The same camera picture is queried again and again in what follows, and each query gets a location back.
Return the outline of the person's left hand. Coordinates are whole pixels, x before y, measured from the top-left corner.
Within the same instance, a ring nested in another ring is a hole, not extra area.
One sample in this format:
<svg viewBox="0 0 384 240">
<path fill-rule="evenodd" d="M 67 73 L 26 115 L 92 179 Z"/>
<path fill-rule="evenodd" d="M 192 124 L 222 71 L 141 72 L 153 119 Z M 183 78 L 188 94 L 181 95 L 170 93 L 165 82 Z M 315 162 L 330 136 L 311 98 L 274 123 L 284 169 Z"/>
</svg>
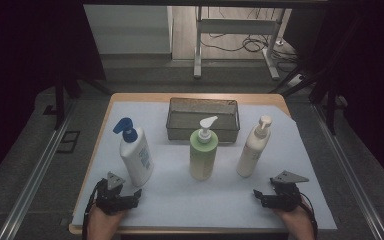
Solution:
<svg viewBox="0 0 384 240">
<path fill-rule="evenodd" d="M 97 206 L 93 206 L 87 224 L 87 240 L 111 240 L 125 215 L 126 211 L 107 215 Z"/>
</svg>

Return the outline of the metal mesh basket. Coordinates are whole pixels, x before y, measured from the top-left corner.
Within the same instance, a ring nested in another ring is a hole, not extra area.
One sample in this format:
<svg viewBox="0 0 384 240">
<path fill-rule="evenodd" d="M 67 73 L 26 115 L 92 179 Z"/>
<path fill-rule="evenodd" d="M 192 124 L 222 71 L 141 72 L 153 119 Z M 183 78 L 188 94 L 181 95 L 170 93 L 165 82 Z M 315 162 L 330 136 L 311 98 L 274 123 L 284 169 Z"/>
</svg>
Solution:
<svg viewBox="0 0 384 240">
<path fill-rule="evenodd" d="M 202 119 L 217 116 L 210 129 L 221 143 L 234 143 L 240 130 L 236 100 L 171 98 L 166 122 L 169 140 L 188 140 Z"/>
</svg>

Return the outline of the white desk frame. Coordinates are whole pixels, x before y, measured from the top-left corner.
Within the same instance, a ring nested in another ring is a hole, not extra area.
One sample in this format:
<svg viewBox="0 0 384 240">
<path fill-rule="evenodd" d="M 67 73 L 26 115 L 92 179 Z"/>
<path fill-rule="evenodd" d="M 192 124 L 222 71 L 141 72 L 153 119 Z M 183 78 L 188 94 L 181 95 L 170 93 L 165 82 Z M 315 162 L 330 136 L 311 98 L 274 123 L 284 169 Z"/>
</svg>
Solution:
<svg viewBox="0 0 384 240">
<path fill-rule="evenodd" d="M 277 37 L 282 26 L 286 10 L 280 9 L 275 20 L 239 20 L 239 19 L 213 19 L 202 18 L 202 7 L 196 8 L 196 47 L 194 53 L 193 76 L 201 77 L 201 35 L 212 34 L 236 34 L 236 35 L 268 35 L 270 37 L 268 47 L 262 50 L 263 57 L 273 80 L 279 80 L 280 76 L 272 59 Z"/>
</svg>

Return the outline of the dark curtain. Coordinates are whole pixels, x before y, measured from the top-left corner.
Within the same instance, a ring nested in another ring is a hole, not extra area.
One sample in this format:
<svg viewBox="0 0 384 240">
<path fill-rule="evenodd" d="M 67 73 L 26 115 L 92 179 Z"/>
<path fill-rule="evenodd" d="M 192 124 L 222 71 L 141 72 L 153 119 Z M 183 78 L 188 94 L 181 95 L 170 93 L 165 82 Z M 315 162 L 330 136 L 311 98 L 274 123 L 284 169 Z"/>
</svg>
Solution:
<svg viewBox="0 0 384 240">
<path fill-rule="evenodd" d="M 340 52 L 332 72 L 320 78 L 310 95 L 317 101 L 330 88 L 347 102 L 345 117 L 384 168 L 384 0 L 358 0 L 355 9 L 294 9 L 284 39 L 308 69 L 320 71 L 346 36 L 356 15 L 362 21 Z"/>
<path fill-rule="evenodd" d="M 105 73 L 85 0 L 0 0 L 0 164 L 34 110 L 36 96 Z"/>
</svg>

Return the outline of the black metal stand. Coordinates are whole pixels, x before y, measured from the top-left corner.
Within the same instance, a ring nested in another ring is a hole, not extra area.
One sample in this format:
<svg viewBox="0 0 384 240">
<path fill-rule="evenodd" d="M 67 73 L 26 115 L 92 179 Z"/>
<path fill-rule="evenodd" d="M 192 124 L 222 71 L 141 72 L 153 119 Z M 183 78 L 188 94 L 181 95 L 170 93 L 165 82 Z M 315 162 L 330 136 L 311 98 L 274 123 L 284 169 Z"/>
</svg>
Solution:
<svg viewBox="0 0 384 240">
<path fill-rule="evenodd" d="M 320 104 L 324 97 L 327 98 L 325 105 L 325 124 L 329 132 L 335 135 L 335 111 L 338 109 L 336 104 L 337 84 L 334 78 L 330 76 L 331 69 L 326 67 L 313 74 L 307 75 L 299 83 L 284 90 L 284 87 L 298 74 L 300 74 L 302 69 L 302 66 L 296 66 L 277 84 L 274 89 L 271 90 L 271 93 L 279 93 L 283 97 L 288 97 L 310 85 L 313 85 L 313 89 L 308 95 L 308 99 L 313 104 Z"/>
<path fill-rule="evenodd" d="M 82 94 L 78 81 L 83 81 L 106 95 L 113 94 L 112 90 L 100 83 L 100 81 L 106 80 L 103 67 L 86 70 L 76 68 L 51 70 L 44 75 L 43 80 L 54 87 L 55 104 L 47 106 L 44 115 L 56 117 L 55 130 L 60 129 L 66 119 L 65 94 L 68 94 L 71 99 L 78 99 Z"/>
</svg>

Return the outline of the white power strip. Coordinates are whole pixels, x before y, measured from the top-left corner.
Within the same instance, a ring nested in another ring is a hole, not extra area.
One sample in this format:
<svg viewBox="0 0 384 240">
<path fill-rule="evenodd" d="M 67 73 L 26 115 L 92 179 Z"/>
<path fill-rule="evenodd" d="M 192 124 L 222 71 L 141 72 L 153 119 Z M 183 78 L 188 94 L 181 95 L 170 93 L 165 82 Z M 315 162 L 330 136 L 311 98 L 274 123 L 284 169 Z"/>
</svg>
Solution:
<svg viewBox="0 0 384 240">
<path fill-rule="evenodd" d="M 294 87 L 297 84 L 301 83 L 305 79 L 305 76 L 302 74 L 297 74 L 295 77 L 293 77 L 288 83 L 288 87 Z"/>
</svg>

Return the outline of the person's right hand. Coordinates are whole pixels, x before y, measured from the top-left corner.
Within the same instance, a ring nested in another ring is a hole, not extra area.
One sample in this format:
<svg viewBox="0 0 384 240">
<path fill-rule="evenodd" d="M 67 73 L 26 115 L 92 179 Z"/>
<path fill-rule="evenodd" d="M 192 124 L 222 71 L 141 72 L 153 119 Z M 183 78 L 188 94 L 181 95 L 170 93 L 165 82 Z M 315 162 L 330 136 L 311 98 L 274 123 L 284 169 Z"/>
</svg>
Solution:
<svg viewBox="0 0 384 240">
<path fill-rule="evenodd" d="M 302 207 L 285 212 L 273 209 L 295 240 L 315 240 L 310 217 Z"/>
</svg>

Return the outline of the cream pump bottle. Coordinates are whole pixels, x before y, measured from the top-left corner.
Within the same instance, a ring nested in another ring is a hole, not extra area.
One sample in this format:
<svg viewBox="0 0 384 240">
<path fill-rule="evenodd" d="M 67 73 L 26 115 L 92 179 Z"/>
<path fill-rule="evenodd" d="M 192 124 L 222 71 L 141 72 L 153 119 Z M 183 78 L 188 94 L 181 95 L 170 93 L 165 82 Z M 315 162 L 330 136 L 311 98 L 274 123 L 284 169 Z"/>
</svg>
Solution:
<svg viewBox="0 0 384 240">
<path fill-rule="evenodd" d="M 272 118 L 268 115 L 263 115 L 260 117 L 259 123 L 250 131 L 236 168 L 240 176 L 249 177 L 253 174 L 269 141 L 271 124 Z"/>
</svg>

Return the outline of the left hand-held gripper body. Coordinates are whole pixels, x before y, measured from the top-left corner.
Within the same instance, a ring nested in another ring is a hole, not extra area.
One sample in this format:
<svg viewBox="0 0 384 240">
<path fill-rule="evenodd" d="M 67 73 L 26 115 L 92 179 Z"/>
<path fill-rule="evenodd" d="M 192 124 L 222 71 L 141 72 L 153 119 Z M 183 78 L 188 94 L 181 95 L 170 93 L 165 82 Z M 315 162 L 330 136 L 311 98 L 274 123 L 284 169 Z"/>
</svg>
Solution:
<svg viewBox="0 0 384 240">
<path fill-rule="evenodd" d="M 127 205 L 120 196 L 125 180 L 112 172 L 98 183 L 96 206 L 106 215 L 115 215 L 127 209 Z"/>
</svg>

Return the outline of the aluminium rail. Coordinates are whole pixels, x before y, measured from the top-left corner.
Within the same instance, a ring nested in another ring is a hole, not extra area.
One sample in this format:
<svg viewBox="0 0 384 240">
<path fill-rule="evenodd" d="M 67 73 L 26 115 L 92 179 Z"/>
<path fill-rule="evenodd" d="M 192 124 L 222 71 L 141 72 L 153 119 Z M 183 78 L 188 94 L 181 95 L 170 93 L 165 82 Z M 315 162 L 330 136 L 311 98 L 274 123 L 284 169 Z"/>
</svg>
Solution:
<svg viewBox="0 0 384 240">
<path fill-rule="evenodd" d="M 65 119 L 62 121 L 60 127 L 53 131 L 51 139 L 48 141 L 45 150 L 42 152 L 26 184 L 19 194 L 0 230 L 0 240 L 14 240 L 72 119 L 76 105 L 76 100 L 70 100 L 66 104 Z"/>
<path fill-rule="evenodd" d="M 335 158 L 341 168 L 346 182 L 364 216 L 368 227 L 370 228 L 375 240 L 384 240 L 384 223 L 380 218 L 380 215 L 376 211 L 374 205 L 370 201 L 368 195 L 362 187 L 354 169 L 352 168 L 348 157 L 346 156 L 341 144 L 337 137 L 328 128 L 323 110 L 318 105 L 311 105 L 311 108 L 316 115 L 318 124 L 327 139 L 328 144 L 331 146 Z"/>
</svg>

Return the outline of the white bottle with blue pump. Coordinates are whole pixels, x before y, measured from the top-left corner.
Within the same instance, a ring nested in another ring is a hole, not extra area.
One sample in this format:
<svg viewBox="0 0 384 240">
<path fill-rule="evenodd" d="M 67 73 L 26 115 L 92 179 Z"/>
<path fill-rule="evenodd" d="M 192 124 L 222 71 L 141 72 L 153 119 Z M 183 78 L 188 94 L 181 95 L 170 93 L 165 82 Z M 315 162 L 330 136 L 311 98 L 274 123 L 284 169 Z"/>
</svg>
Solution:
<svg viewBox="0 0 384 240">
<path fill-rule="evenodd" d="M 154 163 L 144 130 L 135 128 L 130 118 L 122 118 L 114 127 L 115 134 L 122 134 L 120 156 L 126 166 L 132 184 L 144 185 L 152 175 Z"/>
</svg>

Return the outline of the green bottle with white pump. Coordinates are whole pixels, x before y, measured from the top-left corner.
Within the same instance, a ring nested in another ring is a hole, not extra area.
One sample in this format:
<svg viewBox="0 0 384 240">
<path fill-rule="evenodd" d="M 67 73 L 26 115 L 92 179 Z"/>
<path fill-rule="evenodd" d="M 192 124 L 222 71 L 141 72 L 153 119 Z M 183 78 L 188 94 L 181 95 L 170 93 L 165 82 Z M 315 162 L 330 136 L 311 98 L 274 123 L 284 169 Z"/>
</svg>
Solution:
<svg viewBox="0 0 384 240">
<path fill-rule="evenodd" d="M 199 181 L 207 180 L 212 175 L 219 140 L 211 126 L 217 119 L 217 116 L 202 119 L 200 128 L 190 136 L 189 170 L 192 177 Z"/>
</svg>

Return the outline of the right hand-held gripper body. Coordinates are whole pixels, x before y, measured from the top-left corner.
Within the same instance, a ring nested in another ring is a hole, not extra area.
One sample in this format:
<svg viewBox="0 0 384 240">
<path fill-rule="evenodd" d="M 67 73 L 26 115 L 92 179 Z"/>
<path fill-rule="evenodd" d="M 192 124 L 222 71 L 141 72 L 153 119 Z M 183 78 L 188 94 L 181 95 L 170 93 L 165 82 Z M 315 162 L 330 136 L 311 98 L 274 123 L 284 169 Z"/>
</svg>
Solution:
<svg viewBox="0 0 384 240">
<path fill-rule="evenodd" d="M 272 202 L 274 209 L 286 212 L 294 210 L 301 202 L 301 192 L 297 183 L 308 182 L 309 179 L 295 173 L 284 170 L 276 177 L 270 179 L 276 195 Z"/>
</svg>

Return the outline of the white cabinet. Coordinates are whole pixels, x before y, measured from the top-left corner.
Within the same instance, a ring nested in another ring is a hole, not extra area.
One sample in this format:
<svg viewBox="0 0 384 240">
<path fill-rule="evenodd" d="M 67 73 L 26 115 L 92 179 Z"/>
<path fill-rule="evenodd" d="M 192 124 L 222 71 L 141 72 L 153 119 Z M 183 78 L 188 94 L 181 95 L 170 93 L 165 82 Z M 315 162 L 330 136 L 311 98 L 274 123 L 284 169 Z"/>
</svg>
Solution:
<svg viewBox="0 0 384 240">
<path fill-rule="evenodd" d="M 100 54 L 170 54 L 171 6 L 84 5 Z"/>
</svg>

